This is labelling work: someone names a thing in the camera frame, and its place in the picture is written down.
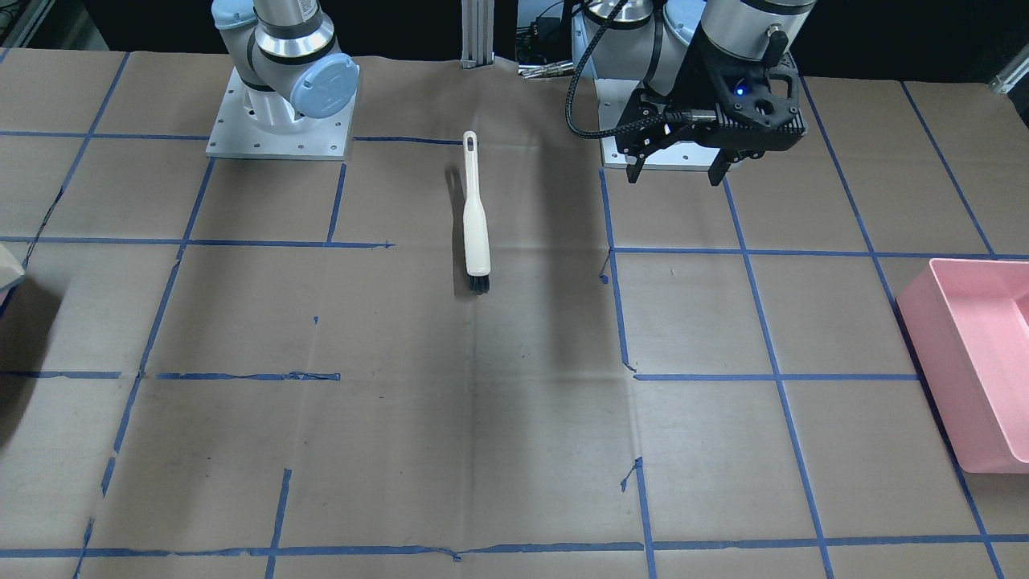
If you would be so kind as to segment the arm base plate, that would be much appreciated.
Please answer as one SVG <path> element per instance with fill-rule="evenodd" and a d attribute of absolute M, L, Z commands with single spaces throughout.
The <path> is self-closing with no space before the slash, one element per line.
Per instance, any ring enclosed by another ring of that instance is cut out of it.
<path fill-rule="evenodd" d="M 620 122 L 622 110 L 627 105 L 631 92 L 637 87 L 633 80 L 615 80 L 614 78 L 597 78 L 595 80 L 596 99 L 598 100 L 599 122 L 602 129 L 613 128 Z M 627 158 L 615 146 L 613 137 L 606 137 L 600 142 L 603 167 L 607 169 L 625 169 Z M 647 170 L 679 170 L 706 171 L 718 154 L 717 148 L 699 146 L 694 142 L 679 142 L 672 147 L 659 150 L 646 160 Z"/>
<path fill-rule="evenodd" d="M 276 92 L 243 82 L 232 69 L 206 147 L 209 158 L 345 161 L 357 98 L 323 120 L 306 117 Z"/>

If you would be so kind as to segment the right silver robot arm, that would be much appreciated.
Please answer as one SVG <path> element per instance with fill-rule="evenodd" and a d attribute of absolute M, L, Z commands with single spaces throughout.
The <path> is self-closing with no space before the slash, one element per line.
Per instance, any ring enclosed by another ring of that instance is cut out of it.
<path fill-rule="evenodd" d="M 354 101 L 359 66 L 320 2 L 213 1 L 211 15 L 258 124 L 294 132 Z"/>

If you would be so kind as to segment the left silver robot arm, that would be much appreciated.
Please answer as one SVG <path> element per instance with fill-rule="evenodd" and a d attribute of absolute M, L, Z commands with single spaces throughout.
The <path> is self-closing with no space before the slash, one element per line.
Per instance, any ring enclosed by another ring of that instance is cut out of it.
<path fill-rule="evenodd" d="M 813 1 L 580 1 L 564 103 L 571 133 L 613 140 L 636 183 L 655 154 L 683 143 L 713 151 L 712 186 L 730 169 L 783 153 L 808 132 L 791 47 Z M 612 124 L 577 124 L 586 76 L 632 82 Z"/>

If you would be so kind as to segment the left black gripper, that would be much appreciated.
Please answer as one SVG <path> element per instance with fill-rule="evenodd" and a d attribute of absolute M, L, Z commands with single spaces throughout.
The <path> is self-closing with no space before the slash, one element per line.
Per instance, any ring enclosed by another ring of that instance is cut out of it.
<path fill-rule="evenodd" d="M 807 135 L 788 37 L 768 40 L 752 61 L 728 55 L 706 36 L 694 37 L 668 95 L 632 92 L 620 118 L 632 128 L 615 136 L 627 154 L 628 183 L 638 183 L 655 151 L 694 142 L 718 150 L 707 169 L 709 183 L 718 187 L 744 155 L 786 151 Z"/>

